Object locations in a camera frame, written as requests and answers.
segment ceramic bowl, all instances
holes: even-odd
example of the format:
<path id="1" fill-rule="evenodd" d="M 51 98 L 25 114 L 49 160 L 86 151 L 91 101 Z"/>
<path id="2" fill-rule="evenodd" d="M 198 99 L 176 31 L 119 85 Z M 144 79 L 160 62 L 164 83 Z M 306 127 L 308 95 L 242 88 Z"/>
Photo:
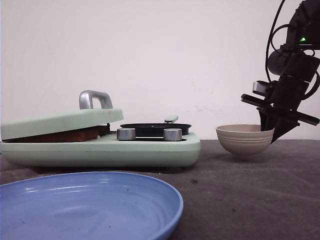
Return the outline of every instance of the ceramic bowl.
<path id="1" fill-rule="evenodd" d="M 275 131 L 261 131 L 261 126 L 256 124 L 223 125 L 215 130 L 222 147 L 237 156 L 262 153 L 270 145 Z"/>

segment gray table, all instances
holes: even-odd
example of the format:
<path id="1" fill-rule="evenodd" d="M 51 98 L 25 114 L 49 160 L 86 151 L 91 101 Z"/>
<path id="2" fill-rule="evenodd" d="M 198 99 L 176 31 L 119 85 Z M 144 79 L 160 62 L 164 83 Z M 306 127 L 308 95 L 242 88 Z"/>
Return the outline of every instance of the gray table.
<path id="1" fill-rule="evenodd" d="M 25 168 L 1 159 L 1 183 L 85 171 L 142 173 L 183 197 L 171 240 L 320 239 L 320 141 L 277 140 L 252 157 L 232 156 L 216 140 L 201 146 L 197 163 L 181 168 Z"/>

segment blue plastic plate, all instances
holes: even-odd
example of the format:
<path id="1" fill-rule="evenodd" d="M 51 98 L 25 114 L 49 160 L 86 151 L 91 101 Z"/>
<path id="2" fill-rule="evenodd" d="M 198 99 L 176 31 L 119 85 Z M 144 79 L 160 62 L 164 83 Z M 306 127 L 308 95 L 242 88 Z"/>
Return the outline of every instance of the blue plastic plate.
<path id="1" fill-rule="evenodd" d="M 125 172 L 37 177 L 0 191 L 2 240 L 165 240 L 183 211 L 174 187 Z"/>

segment toy stove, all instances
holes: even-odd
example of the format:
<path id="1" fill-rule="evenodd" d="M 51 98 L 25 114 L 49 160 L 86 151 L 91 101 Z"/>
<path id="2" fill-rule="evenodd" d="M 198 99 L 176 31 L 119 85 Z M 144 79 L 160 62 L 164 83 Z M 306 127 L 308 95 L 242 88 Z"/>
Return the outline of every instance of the toy stove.
<path id="1" fill-rule="evenodd" d="M 101 109 L 93 108 L 93 98 Z M 83 91 L 80 110 L 1 125 L 0 149 L 7 161 L 51 167 L 184 167 L 195 163 L 200 140 L 188 124 L 135 123 L 110 130 L 123 119 L 108 94 Z"/>

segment stove knob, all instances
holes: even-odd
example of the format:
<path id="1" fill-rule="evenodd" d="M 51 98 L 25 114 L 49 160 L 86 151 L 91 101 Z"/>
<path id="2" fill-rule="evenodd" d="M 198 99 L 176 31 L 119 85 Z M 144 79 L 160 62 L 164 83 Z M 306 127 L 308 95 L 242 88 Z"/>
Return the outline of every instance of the stove knob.
<path id="1" fill-rule="evenodd" d="M 134 128 L 118 128 L 116 130 L 116 139 L 119 141 L 135 140 L 136 130 Z"/>
<path id="2" fill-rule="evenodd" d="M 163 130 L 163 140 L 177 142 L 182 140 L 182 131 L 180 128 L 167 128 Z"/>

